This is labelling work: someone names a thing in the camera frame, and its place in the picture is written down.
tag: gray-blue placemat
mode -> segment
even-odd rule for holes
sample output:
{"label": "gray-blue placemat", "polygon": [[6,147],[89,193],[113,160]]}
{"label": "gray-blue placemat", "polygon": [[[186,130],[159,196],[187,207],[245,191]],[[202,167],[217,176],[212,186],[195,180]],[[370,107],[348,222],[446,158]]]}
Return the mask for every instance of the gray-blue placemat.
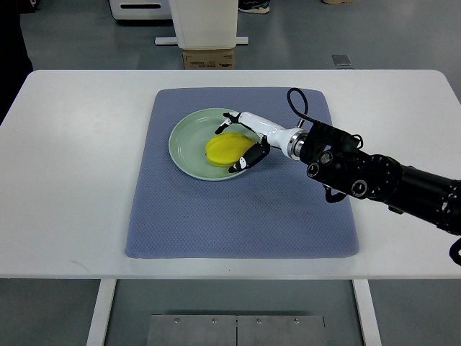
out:
{"label": "gray-blue placemat", "polygon": [[[157,94],[131,210],[127,256],[338,258],[359,251],[349,199],[328,204],[322,185],[307,177],[307,166],[280,150],[272,149],[247,172],[219,182],[190,177],[171,160],[171,131],[198,110],[248,111],[295,127],[298,117],[287,103],[288,89],[190,88]],[[309,116],[331,124],[323,94],[303,91]],[[303,111],[301,99],[293,99]]]}

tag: gray floor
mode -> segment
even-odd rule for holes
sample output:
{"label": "gray floor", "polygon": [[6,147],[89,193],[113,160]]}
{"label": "gray floor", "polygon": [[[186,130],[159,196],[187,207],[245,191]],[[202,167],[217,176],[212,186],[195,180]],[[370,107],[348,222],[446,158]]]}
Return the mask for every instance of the gray floor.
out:
{"label": "gray floor", "polygon": [[[331,55],[347,54],[355,69],[439,70],[461,99],[459,14],[459,0],[355,0],[337,6],[320,0],[273,0],[268,15],[239,14],[238,34],[249,36],[250,44],[236,48],[236,68],[335,69]],[[41,0],[37,12],[22,15],[22,30],[35,69],[182,69],[178,47],[153,43],[155,37],[174,35],[171,22],[117,22],[107,0]],[[298,285],[285,284],[289,292]],[[178,287],[175,282],[168,285],[171,287],[161,286],[157,292]],[[273,310],[275,305],[292,310],[297,304],[289,294],[276,294],[280,290],[277,283],[259,285],[256,292],[267,297],[268,303],[256,304],[255,309]],[[0,345],[84,345],[91,309],[87,305],[81,309],[74,299],[85,297],[91,307],[95,287],[92,280],[74,284],[0,280]],[[238,289],[238,283],[231,287]],[[460,281],[386,280],[372,281],[370,287],[383,345],[461,344],[461,305],[459,300],[452,301],[459,295]],[[186,289],[199,292],[196,283]],[[318,295],[318,288],[310,289]],[[118,291],[114,314],[123,309],[133,314],[129,303],[136,303],[136,297],[146,299],[141,294],[145,288],[139,290],[125,301]],[[171,296],[157,299],[164,302],[160,310],[168,310],[166,302]],[[171,306],[182,309],[177,303]],[[225,304],[216,306],[223,309]],[[197,309],[193,304],[184,304],[184,308]],[[300,309],[309,309],[308,303]],[[68,328],[66,318],[74,322],[73,329]],[[111,323],[108,344],[120,333],[120,316],[113,315]],[[352,326],[356,319],[347,323]],[[345,338],[354,342],[350,334]]]}

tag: robotic arm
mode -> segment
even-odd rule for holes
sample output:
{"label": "robotic arm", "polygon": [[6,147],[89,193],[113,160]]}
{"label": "robotic arm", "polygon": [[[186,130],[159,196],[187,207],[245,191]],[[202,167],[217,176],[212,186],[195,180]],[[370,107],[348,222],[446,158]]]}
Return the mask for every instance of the robotic arm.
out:
{"label": "robotic arm", "polygon": [[[304,113],[293,106],[293,92],[303,98]],[[291,88],[287,99],[293,111],[302,118],[296,128],[283,128],[249,112],[224,114],[226,120],[216,130],[217,134],[233,123],[240,123],[261,138],[229,168],[229,172],[251,168],[271,147],[280,148],[285,156],[308,165],[308,177],[324,186],[329,203],[339,202],[347,195],[368,198],[388,205],[391,211],[411,214],[461,236],[461,180],[403,166],[388,156],[366,154],[360,150],[363,145],[360,136],[308,117],[308,102],[301,90]],[[309,131],[301,128],[305,120],[312,123]],[[460,251],[461,239],[453,244],[449,253],[459,265]]]}

